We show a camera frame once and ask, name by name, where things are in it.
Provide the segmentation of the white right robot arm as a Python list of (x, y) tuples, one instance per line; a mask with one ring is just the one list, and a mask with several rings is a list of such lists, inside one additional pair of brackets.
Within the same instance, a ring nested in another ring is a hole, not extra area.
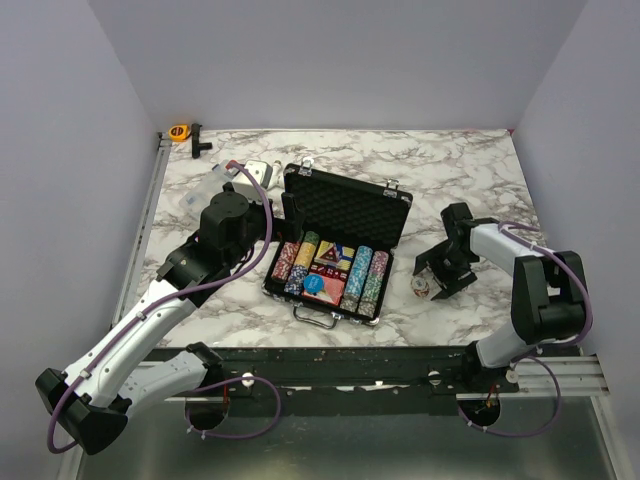
[(475, 218), (464, 202), (441, 212), (447, 238), (419, 254), (415, 276), (429, 271), (444, 300), (477, 280), (472, 265), (485, 259), (512, 278), (510, 321), (465, 348), (460, 379), (480, 392), (503, 369), (544, 344), (562, 347), (581, 342), (593, 325), (581, 257), (555, 252), (518, 236), (532, 226), (493, 218)]

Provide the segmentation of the blue small blind button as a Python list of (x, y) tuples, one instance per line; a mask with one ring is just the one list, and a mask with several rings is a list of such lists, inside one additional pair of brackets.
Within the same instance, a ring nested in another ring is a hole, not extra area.
[(309, 274), (303, 282), (304, 292), (315, 296), (324, 290), (324, 278), (318, 274)]

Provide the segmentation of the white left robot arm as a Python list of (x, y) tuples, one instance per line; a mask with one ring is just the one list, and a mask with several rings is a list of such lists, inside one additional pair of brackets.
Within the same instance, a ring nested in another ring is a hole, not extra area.
[(261, 193), (251, 201), (233, 191), (216, 194), (198, 229), (172, 251), (125, 317), (81, 358), (62, 370), (45, 369), (35, 387), (48, 413), (47, 448), (62, 454), (79, 446), (93, 455), (110, 446), (135, 413), (179, 393), (209, 395), (228, 385), (257, 382), (227, 377), (222, 358), (202, 343), (148, 370), (139, 364), (157, 343), (217, 290), (251, 272), (270, 243), (295, 240), (304, 214), (291, 193), (284, 216)]

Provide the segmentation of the white red poker chip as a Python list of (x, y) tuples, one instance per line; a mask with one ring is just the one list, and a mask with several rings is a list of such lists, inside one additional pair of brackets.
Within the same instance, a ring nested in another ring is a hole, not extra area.
[(427, 298), (430, 293), (430, 285), (426, 278), (415, 276), (411, 280), (411, 288), (419, 298)]

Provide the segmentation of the red playing card deck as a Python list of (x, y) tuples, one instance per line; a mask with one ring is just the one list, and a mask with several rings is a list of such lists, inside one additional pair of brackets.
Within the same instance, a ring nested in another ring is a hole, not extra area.
[(325, 286), (322, 292), (320, 292), (315, 296), (312, 296), (312, 295), (306, 294), (303, 288), (302, 295), (323, 303), (337, 306), (341, 301), (341, 297), (344, 292), (345, 282), (342, 282), (338, 279), (331, 279), (326, 277), (323, 277), (323, 278), (324, 278)]

